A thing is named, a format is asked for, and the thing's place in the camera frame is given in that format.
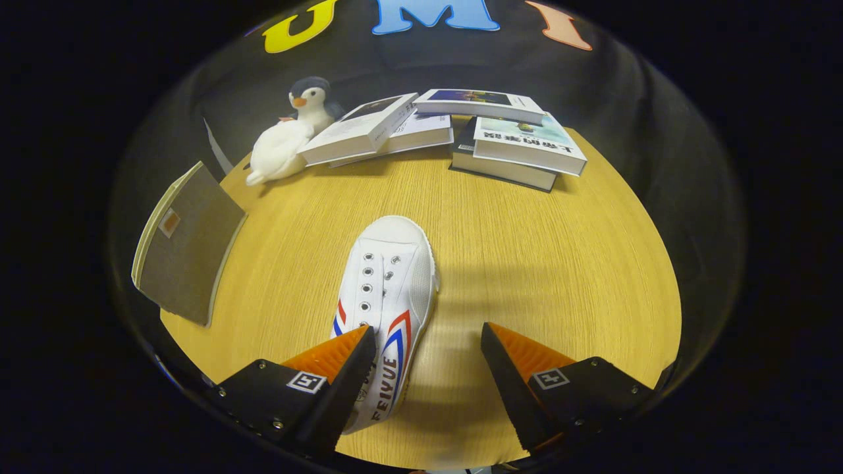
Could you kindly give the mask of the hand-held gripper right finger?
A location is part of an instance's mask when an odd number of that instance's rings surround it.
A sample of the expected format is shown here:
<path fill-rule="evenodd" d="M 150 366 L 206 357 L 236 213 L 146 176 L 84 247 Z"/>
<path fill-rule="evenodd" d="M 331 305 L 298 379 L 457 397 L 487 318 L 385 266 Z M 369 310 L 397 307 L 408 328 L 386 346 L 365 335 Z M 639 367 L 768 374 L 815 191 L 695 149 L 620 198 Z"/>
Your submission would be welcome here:
<path fill-rule="evenodd" d="M 481 351 L 521 447 L 572 449 L 629 420 L 654 391 L 602 357 L 575 360 L 485 322 Z"/>

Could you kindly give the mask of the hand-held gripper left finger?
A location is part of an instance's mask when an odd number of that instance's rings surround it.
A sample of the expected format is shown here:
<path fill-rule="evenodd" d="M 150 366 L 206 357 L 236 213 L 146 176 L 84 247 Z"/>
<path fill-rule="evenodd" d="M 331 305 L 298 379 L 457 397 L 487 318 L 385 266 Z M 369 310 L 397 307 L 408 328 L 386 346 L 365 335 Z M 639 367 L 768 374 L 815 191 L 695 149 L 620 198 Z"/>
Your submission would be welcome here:
<path fill-rule="evenodd" d="M 207 390 L 211 405 L 253 435 L 312 457 L 331 455 L 375 358 L 362 326 L 286 362 L 258 358 Z"/>

